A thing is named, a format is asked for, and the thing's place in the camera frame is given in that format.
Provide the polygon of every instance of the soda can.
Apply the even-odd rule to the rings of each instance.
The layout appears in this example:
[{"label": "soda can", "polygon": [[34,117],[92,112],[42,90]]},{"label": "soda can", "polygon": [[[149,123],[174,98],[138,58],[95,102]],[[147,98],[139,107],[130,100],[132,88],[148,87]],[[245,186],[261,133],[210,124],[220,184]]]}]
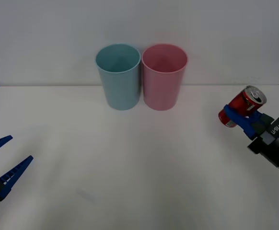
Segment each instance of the soda can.
[{"label": "soda can", "polygon": [[[248,85],[232,99],[228,106],[239,115],[246,117],[264,105],[266,101],[266,96],[262,91],[255,86]],[[236,126],[236,123],[230,120],[226,115],[224,109],[219,112],[218,117],[227,127],[232,128]]]}]

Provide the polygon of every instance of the table surface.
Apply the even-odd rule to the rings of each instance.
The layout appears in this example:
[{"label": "table surface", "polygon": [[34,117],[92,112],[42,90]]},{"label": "table surface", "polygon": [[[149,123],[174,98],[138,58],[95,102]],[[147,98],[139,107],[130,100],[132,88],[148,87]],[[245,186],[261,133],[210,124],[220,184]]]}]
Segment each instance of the table surface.
[{"label": "table surface", "polygon": [[[176,106],[127,111],[100,86],[0,87],[0,230],[276,230],[279,170],[218,112],[243,86],[183,86]],[[279,85],[259,86],[279,116]]]}]

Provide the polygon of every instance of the cup rim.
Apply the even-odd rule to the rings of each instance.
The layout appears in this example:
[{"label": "cup rim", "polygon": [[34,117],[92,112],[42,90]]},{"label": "cup rim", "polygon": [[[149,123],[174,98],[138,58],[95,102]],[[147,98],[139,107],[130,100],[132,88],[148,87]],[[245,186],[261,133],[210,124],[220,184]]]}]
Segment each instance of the cup rim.
[{"label": "cup rim", "polygon": [[[159,46],[159,45],[174,46],[174,47],[176,47],[176,48],[182,50],[183,53],[185,53],[185,55],[186,55],[186,64],[185,64],[182,68],[180,68],[180,69],[178,69],[178,70],[176,70],[176,71],[173,71],[173,72],[160,72],[160,71],[156,71],[156,70],[151,69],[150,67],[148,67],[148,66],[145,64],[144,59],[143,59],[144,53],[145,53],[148,49],[150,49],[150,48],[152,48],[152,47],[154,47],[154,46]],[[183,69],[186,68],[186,66],[187,66],[187,64],[188,64],[188,56],[187,56],[187,53],[186,53],[181,47],[179,47],[179,46],[176,46],[176,45],[171,44],[171,43],[157,43],[157,44],[154,44],[154,45],[152,45],[152,46],[150,46],[150,47],[148,47],[148,48],[145,49],[145,51],[143,52],[143,54],[142,54],[142,56],[141,56],[141,61],[142,61],[143,65],[144,65],[146,68],[150,69],[150,70],[153,71],[153,72],[161,73],[161,74],[172,74],[172,73],[177,73],[177,72],[179,72],[179,71],[181,71],[181,70],[183,70]]]},{"label": "cup rim", "polygon": [[[110,47],[110,46],[115,46],[115,45],[125,45],[125,46],[128,46],[128,47],[131,47],[131,48],[135,49],[135,50],[138,52],[139,57],[140,57],[140,58],[139,58],[139,61],[136,63],[136,65],[133,66],[132,68],[130,68],[130,69],[128,69],[128,70],[125,70],[125,71],[122,71],[122,72],[110,72],[110,71],[107,71],[107,70],[101,68],[101,67],[97,64],[97,60],[96,60],[98,54],[101,52],[101,50],[103,50],[103,49],[105,49],[105,48],[107,48],[107,47]],[[96,64],[97,68],[100,69],[100,70],[102,70],[103,72],[110,73],[110,74],[121,74],[121,73],[129,72],[129,71],[133,70],[134,68],[136,68],[136,67],[139,65],[140,61],[141,61],[141,54],[140,54],[139,50],[136,49],[134,46],[132,46],[132,45],[130,45],[130,44],[127,44],[127,43],[113,43],[113,44],[104,46],[104,47],[102,47],[102,48],[98,51],[98,53],[97,53],[96,56],[95,56],[95,64]]]}]

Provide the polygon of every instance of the white wall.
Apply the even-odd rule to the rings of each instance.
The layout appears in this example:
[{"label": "white wall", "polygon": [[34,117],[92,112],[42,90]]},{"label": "white wall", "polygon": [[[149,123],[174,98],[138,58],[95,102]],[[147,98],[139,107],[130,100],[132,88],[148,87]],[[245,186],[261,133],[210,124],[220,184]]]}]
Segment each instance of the white wall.
[{"label": "white wall", "polygon": [[0,0],[0,85],[100,84],[115,42],[183,47],[185,84],[279,84],[279,0]]}]

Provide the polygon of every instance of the blue cup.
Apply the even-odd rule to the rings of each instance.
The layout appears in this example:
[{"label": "blue cup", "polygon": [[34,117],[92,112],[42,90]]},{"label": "blue cup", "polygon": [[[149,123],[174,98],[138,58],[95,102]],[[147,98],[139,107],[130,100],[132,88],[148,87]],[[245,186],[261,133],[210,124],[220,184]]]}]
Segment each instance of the blue cup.
[{"label": "blue cup", "polygon": [[108,104],[117,110],[134,107],[140,99],[140,52],[113,44],[99,51],[96,64]]}]

